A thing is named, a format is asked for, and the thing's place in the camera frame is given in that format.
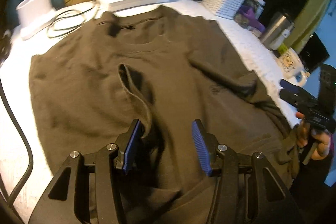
purple object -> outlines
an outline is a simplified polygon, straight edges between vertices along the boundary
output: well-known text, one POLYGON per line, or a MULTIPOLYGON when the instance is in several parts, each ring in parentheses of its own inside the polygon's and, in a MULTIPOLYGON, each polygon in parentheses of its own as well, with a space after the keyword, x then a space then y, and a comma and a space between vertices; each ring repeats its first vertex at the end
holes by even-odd
POLYGON ((238 13, 243 15, 244 17, 246 17, 249 20, 249 26, 251 26, 253 28, 256 28, 257 30, 259 30, 262 33, 265 31, 265 26, 262 25, 258 20, 256 20, 254 18, 254 12, 253 12, 252 7, 242 5, 239 8, 238 13))

white tablecloth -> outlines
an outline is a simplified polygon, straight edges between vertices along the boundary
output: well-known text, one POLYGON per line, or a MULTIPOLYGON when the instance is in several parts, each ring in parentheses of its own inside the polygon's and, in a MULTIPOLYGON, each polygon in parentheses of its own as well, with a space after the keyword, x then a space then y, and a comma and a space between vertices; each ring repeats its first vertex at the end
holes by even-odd
MULTIPOLYGON (((91 3, 82 3, 74 6, 75 9, 86 10, 91 5, 91 3)), ((278 90, 280 88, 278 82, 282 78, 282 73, 275 62, 275 57, 260 43, 258 38, 249 31, 242 29, 236 22, 216 17, 200 3, 192 0, 172 0, 165 5, 174 8, 181 14, 202 16, 205 19, 217 20, 221 29, 241 56, 246 67, 249 70, 255 70, 264 82, 268 94, 282 110, 289 124, 294 126, 298 123, 298 120, 295 118, 295 109, 278 97, 278 90)), ((147 12, 157 6, 136 7, 117 12, 116 14, 118 16, 129 16, 147 12)), ((102 12, 102 10, 99 11, 97 16, 100 16, 102 12)), ((91 18, 93 13, 94 11, 88 12, 86 17, 88 19, 91 18)), ((77 25, 81 20, 81 17, 76 17, 64 20, 58 24, 73 26, 77 25)), ((30 102, 28 83, 30 61, 33 55, 45 53, 59 40, 60 38, 48 39, 46 29, 44 29, 29 40, 22 41, 19 35, 19 28, 17 28, 12 37, 12 50, 9 58, 0 69, 6 97, 30 143, 34 157, 33 172, 14 202, 14 206, 25 223, 28 223, 38 199, 52 178, 38 139, 30 102)), ((0 174, 8 193, 13 190, 25 172, 27 164, 28 155, 26 148, 2 102, 0 102, 0 174)))

brown shirt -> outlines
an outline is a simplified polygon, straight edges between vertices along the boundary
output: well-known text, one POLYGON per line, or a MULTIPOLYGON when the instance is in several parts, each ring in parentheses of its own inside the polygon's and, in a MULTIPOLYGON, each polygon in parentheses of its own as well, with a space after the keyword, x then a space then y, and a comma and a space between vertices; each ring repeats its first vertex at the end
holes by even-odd
POLYGON ((34 56, 29 81, 53 173, 71 151, 95 152, 126 132, 132 119, 142 121, 142 171, 120 182, 131 223, 177 193, 161 219, 205 222, 214 180, 200 169, 191 136, 195 119, 236 152, 264 152, 290 184, 293 160, 287 149, 285 160, 275 156, 288 123, 215 21, 164 6, 125 18, 106 12, 34 56), (146 194, 134 201, 134 191, 146 194))

mug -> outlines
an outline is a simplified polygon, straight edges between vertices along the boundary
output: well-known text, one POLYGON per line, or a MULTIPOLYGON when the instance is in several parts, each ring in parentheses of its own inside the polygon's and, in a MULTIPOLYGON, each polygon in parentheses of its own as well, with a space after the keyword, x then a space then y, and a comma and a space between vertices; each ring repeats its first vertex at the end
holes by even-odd
POLYGON ((282 56, 278 58, 278 65, 282 69, 283 76, 287 79, 301 73, 302 80, 297 83, 298 86, 304 86, 304 84, 307 82, 309 73, 305 71, 300 58, 292 48, 289 48, 282 56))

metal thermos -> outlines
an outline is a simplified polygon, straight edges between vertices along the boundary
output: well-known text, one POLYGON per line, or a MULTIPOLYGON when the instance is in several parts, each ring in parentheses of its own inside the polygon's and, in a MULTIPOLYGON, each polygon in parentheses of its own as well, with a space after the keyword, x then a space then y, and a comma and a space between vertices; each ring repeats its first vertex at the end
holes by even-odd
POLYGON ((268 27, 260 37, 260 41, 267 49, 270 49, 270 44, 278 38, 278 36, 292 25, 292 21, 280 12, 276 12, 272 17, 268 27))

